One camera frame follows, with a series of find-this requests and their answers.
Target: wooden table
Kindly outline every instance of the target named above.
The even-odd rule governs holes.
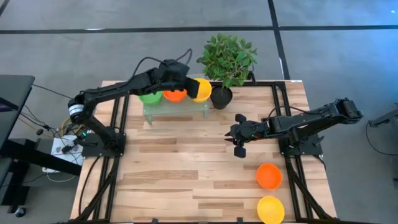
[[[113,83],[105,81],[103,85]],[[286,81],[286,87],[290,105],[308,110],[303,83]],[[223,140],[229,127],[236,123],[236,113],[255,121],[268,115],[274,108],[271,88],[232,87],[232,91],[232,102],[224,110],[211,106],[208,119],[201,113],[156,116],[152,126],[145,122],[138,97],[130,96],[125,130],[127,144],[119,165],[112,222],[150,222],[152,218],[160,222],[234,222],[236,217],[243,217],[245,222],[259,222],[257,203],[267,195],[283,203],[284,221],[295,220],[285,162],[277,140],[246,144],[245,159],[234,157],[234,146]],[[109,124],[112,108],[113,101],[101,103],[95,116]],[[313,156],[302,156],[302,160],[309,191],[325,211],[335,217],[322,163]],[[94,158],[84,161],[71,218],[78,216],[81,188],[93,161]],[[282,171],[283,181],[276,190],[262,189],[256,182],[256,169],[268,162]],[[101,166],[102,158],[88,179],[82,208],[97,191]],[[297,192],[305,217],[302,194]],[[107,196],[105,193],[100,218],[104,217]]]

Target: orange bowl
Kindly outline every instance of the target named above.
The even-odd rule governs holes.
[[[263,164],[257,169],[257,181],[265,189],[276,189],[282,183],[282,173],[274,164]]]
[[[163,95],[170,102],[179,103],[185,98],[185,96],[187,95],[187,91],[186,90],[184,90],[184,91],[179,91],[179,90],[163,91]]]

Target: black desk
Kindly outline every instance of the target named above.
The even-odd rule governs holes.
[[[18,205],[23,205],[29,191],[28,186],[22,186],[29,164],[36,164],[72,175],[80,175],[81,166],[64,161],[37,149],[51,147],[52,140],[9,139],[9,135],[21,113],[26,99],[32,89],[35,78],[27,75],[0,75],[0,98],[7,100],[16,109],[0,112],[0,185],[7,173],[12,172],[9,187],[1,205],[9,205],[9,213],[14,213]]]

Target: green bowl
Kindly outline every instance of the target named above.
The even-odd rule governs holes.
[[[156,93],[139,96],[139,99],[146,105],[156,105],[162,99],[162,91],[157,91]]]

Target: concrete floor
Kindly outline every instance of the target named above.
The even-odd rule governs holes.
[[[274,0],[280,26],[389,25],[398,23],[397,1]],[[252,0],[11,0],[0,17],[0,29],[87,29],[172,26],[270,26],[267,1]],[[34,75],[35,83],[74,96],[102,80],[127,79],[144,56],[175,58],[191,47],[193,58],[217,32],[140,34],[0,35],[0,73]],[[273,31],[229,32],[258,48],[257,79],[281,79]],[[396,107],[398,30],[281,32],[291,79],[303,80],[312,108],[348,97],[366,117],[351,126],[323,132],[327,175],[341,219],[396,223],[398,190],[392,181],[394,158],[374,152],[364,127],[368,119]],[[142,64],[142,69],[155,66]],[[192,60],[191,72],[202,66]],[[34,88],[27,105],[51,126],[67,117],[67,100]],[[370,129],[381,151],[398,153],[388,126]],[[15,138],[36,139],[17,123]],[[32,167],[27,180],[40,174]],[[66,221],[77,179],[67,184],[39,179],[29,194],[24,218],[6,214],[2,223]]]

